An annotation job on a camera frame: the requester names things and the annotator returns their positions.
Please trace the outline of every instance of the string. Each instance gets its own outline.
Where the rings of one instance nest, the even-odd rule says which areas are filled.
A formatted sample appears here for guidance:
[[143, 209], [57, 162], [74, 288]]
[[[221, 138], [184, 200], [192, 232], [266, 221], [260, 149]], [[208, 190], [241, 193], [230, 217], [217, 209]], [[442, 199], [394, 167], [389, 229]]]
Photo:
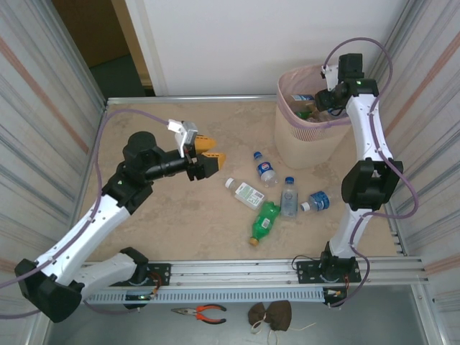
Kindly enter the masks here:
[[[260, 334], [260, 332], [262, 332], [262, 327], [259, 328], [258, 331], [256, 331], [256, 328], [259, 327], [262, 322], [265, 321], [265, 319], [267, 318], [267, 313], [264, 314], [264, 317], [262, 320], [254, 323], [252, 326], [251, 326], [251, 334], [254, 334], [255, 336], [257, 334]], [[311, 327], [311, 326], [314, 326], [316, 325], [316, 322], [308, 325], [308, 326], [305, 326], [303, 328], [293, 328], [293, 327], [289, 327], [288, 329], [290, 329], [291, 331], [303, 331], [304, 329], [307, 329], [308, 327]], [[276, 338], [276, 345], [279, 345], [279, 339], [278, 339], [278, 335], [276, 333], [276, 331], [273, 331], [272, 329], [270, 329], [270, 332], [268, 332], [268, 336], [267, 336], [267, 344], [270, 345], [270, 336], [272, 335], [272, 333], [275, 335], [275, 338]]]

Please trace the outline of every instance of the marble surface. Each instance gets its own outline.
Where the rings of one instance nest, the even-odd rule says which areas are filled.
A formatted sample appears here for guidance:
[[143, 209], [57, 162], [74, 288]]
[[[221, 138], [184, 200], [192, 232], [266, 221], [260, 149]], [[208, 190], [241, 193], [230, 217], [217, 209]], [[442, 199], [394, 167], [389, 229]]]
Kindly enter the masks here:
[[[195, 259], [279, 259], [297, 254], [317, 257], [334, 235], [344, 210], [343, 203], [318, 213], [302, 213], [294, 221], [278, 218], [258, 247], [249, 245], [251, 225], [257, 212], [235, 199], [224, 187], [227, 178], [247, 181], [279, 203], [282, 183], [265, 188], [259, 181], [252, 154], [261, 151], [272, 163], [281, 181], [293, 176], [299, 199], [317, 190], [339, 185], [355, 162], [353, 134], [350, 131], [331, 159], [303, 170], [286, 167], [275, 147], [273, 129], [275, 102], [174, 103], [110, 106], [139, 109], [163, 119], [194, 121], [200, 134], [213, 137], [218, 146], [213, 152], [226, 153], [224, 168], [209, 179], [190, 182], [185, 173], [163, 178], [153, 185], [154, 193], [136, 213], [115, 229], [90, 259], [104, 260], [124, 247], [134, 247], [151, 260]], [[165, 126], [130, 113], [114, 117], [106, 126], [101, 141], [99, 163], [103, 182], [123, 160], [122, 149], [137, 131], [154, 133], [157, 144], [173, 150], [173, 133]], [[88, 184], [82, 212], [96, 195], [94, 171]], [[359, 244], [367, 255], [396, 255], [388, 223], [383, 218], [369, 222]]]

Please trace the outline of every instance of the brown cloth pouch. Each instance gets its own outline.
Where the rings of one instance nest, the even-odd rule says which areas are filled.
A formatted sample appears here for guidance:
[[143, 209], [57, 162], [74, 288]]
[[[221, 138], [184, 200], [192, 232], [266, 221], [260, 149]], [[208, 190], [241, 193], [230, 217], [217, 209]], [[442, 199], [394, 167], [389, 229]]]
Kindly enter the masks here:
[[273, 331], [287, 331], [292, 317], [293, 311], [288, 300], [272, 302], [267, 310], [265, 310], [263, 303], [258, 303], [253, 305], [248, 312], [249, 324], [251, 326], [264, 320], [270, 324], [270, 328]]

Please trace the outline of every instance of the robotic arm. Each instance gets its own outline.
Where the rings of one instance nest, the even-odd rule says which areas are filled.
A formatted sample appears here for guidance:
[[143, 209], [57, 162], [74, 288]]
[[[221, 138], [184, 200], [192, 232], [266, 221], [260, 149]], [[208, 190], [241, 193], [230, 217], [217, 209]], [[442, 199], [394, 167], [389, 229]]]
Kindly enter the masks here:
[[23, 259], [15, 268], [16, 276], [26, 274], [50, 260], [82, 229], [89, 227], [53, 263], [19, 283], [22, 294], [53, 322], [65, 320], [96, 291], [116, 282], [141, 283], [147, 276], [148, 259], [126, 248], [104, 262], [82, 267], [93, 250], [119, 224], [127, 220], [152, 194], [153, 181], [187, 172], [190, 181], [208, 178], [219, 171], [225, 155], [206, 153], [215, 145], [212, 139], [197, 135], [193, 122], [169, 120], [178, 149], [165, 152], [149, 132], [130, 136], [123, 149], [124, 161], [102, 189], [96, 215], [88, 213], [50, 250], [35, 262]]
[[[357, 247], [370, 220], [370, 216], [363, 215], [379, 210], [389, 201], [399, 177], [382, 161], [372, 136], [369, 112], [379, 91], [375, 80], [364, 78], [362, 54], [342, 55], [339, 65], [326, 66], [322, 75], [328, 88], [315, 95], [316, 106], [319, 111], [346, 109], [353, 126], [357, 163], [342, 181], [341, 194], [346, 209], [339, 230], [321, 253], [319, 264], [299, 263], [298, 268], [307, 271], [307, 277], [320, 278], [310, 282], [338, 282], [343, 281], [345, 275], [351, 282], [359, 282], [361, 277], [351, 246]], [[373, 114], [374, 129], [383, 155], [403, 172], [403, 164], [393, 160], [385, 143], [378, 104]]]

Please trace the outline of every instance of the white bottle cap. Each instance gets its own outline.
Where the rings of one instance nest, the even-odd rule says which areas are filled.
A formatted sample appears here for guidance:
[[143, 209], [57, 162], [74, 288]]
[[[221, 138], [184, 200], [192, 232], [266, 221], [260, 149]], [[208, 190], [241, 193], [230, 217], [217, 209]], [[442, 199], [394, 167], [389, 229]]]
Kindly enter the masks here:
[[301, 203], [300, 208], [304, 212], [309, 211], [310, 210], [310, 204], [306, 201], [305, 203]]
[[227, 180], [227, 182], [225, 182], [225, 187], [226, 187], [226, 188], [230, 188], [230, 185], [231, 185], [231, 183], [232, 183], [233, 181], [235, 181], [234, 178], [229, 178], [229, 179]]

